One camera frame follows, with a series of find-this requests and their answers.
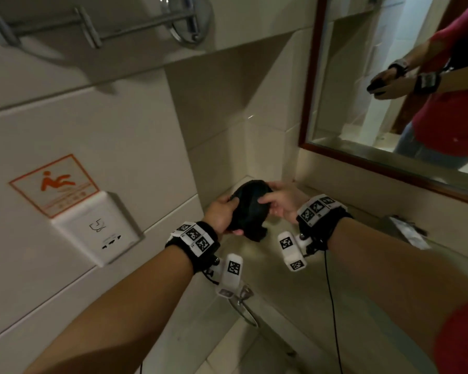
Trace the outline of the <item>person's right hand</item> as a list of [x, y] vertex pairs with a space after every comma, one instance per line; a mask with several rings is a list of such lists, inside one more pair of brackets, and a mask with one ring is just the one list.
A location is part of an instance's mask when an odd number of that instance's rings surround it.
[[298, 189], [293, 183], [274, 181], [267, 182], [267, 185], [272, 190], [268, 193], [278, 194], [278, 205], [270, 205], [269, 213], [297, 225], [297, 212], [310, 200], [310, 196]]

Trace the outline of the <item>person's left hand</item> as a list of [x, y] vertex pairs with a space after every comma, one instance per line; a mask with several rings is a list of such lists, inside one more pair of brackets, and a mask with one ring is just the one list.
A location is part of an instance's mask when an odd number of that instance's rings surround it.
[[243, 230], [231, 230], [229, 227], [234, 211], [223, 206], [223, 196], [213, 201], [207, 208], [203, 221], [213, 228], [219, 240], [222, 239], [224, 234], [243, 236]]

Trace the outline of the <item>black fabric pouch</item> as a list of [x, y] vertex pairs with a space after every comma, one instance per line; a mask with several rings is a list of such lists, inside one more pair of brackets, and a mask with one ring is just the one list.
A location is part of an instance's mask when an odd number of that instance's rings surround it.
[[269, 214], [270, 204], [262, 204], [258, 200], [271, 192], [272, 189], [268, 184], [258, 179], [248, 181], [237, 188], [230, 200], [238, 198], [239, 203], [232, 214], [227, 230], [242, 230], [247, 239], [261, 242], [268, 232], [262, 224]]

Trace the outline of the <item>person's right forearm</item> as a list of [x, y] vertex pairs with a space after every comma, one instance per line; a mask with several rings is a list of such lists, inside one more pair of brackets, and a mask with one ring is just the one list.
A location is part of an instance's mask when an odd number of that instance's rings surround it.
[[468, 303], [468, 276], [432, 250], [344, 218], [328, 248], [354, 282], [434, 360], [443, 324]]

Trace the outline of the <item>person's left forearm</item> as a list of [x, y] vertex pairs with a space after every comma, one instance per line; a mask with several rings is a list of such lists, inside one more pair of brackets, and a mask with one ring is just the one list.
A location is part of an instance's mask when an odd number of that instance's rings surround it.
[[179, 247], [165, 248], [86, 308], [24, 374], [135, 374], [193, 275]]

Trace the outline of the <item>right wrist marker band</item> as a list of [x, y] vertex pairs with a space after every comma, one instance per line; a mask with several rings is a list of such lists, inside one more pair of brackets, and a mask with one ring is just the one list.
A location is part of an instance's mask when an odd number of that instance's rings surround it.
[[317, 195], [300, 207], [296, 217], [300, 234], [304, 241], [311, 240], [305, 247], [306, 255], [327, 251], [329, 239], [344, 218], [353, 219], [353, 216], [347, 207], [327, 195]]

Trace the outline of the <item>wrist marker band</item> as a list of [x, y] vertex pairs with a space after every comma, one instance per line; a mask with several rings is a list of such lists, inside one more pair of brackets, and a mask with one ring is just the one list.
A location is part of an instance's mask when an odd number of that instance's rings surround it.
[[329, 239], [344, 218], [353, 219], [353, 216], [347, 207], [327, 195], [317, 195], [300, 207], [296, 217], [300, 234], [304, 241], [311, 240], [305, 247], [306, 255], [327, 251]]
[[184, 222], [172, 232], [165, 247], [177, 246], [190, 260], [194, 273], [203, 272], [219, 263], [218, 234], [205, 221]]

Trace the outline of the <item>left wrist marker band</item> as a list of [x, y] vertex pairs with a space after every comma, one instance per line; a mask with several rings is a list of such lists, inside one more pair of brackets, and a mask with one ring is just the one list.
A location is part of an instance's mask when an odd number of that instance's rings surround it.
[[203, 272], [219, 263], [218, 234], [205, 221], [184, 222], [172, 232], [165, 247], [177, 246], [190, 260], [194, 273]]

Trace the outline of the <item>chrome faucet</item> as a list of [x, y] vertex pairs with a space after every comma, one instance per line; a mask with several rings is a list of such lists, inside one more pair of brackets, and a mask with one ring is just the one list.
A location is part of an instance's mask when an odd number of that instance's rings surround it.
[[260, 328], [260, 324], [254, 314], [254, 312], [247, 305], [246, 301], [254, 296], [254, 292], [250, 289], [249, 285], [244, 284], [238, 295], [233, 295], [228, 299], [231, 307], [237, 312], [237, 314], [251, 327], [255, 329]]

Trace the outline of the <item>clear plastic-wrapped packet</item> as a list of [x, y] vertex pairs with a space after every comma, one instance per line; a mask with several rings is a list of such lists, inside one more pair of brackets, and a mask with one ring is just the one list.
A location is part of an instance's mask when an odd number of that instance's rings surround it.
[[432, 249], [425, 240], [424, 231], [397, 215], [382, 217], [379, 221], [379, 229], [381, 232], [415, 246], [419, 250]]

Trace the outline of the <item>orange slip warning sign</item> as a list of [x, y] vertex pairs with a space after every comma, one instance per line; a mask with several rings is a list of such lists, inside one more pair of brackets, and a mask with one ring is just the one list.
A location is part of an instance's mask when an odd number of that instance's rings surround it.
[[100, 191], [73, 154], [19, 176], [9, 185], [50, 219]]

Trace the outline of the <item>red shirt sleeve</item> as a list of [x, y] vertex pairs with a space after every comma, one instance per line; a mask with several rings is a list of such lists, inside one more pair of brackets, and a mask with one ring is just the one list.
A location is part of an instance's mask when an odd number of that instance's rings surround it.
[[468, 374], [468, 303], [443, 324], [435, 340], [434, 360], [439, 374]]

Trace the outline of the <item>white wall socket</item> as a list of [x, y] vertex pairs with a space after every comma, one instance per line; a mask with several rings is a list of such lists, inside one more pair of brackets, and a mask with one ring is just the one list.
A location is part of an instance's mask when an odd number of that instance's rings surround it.
[[141, 237], [113, 197], [100, 191], [52, 219], [74, 248], [98, 267], [112, 263]]

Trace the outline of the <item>wood-framed wall mirror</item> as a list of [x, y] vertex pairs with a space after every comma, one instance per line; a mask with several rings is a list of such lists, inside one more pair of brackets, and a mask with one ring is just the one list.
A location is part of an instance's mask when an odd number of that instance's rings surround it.
[[384, 0], [317, 0], [299, 146], [468, 203], [468, 0], [361, 77]]

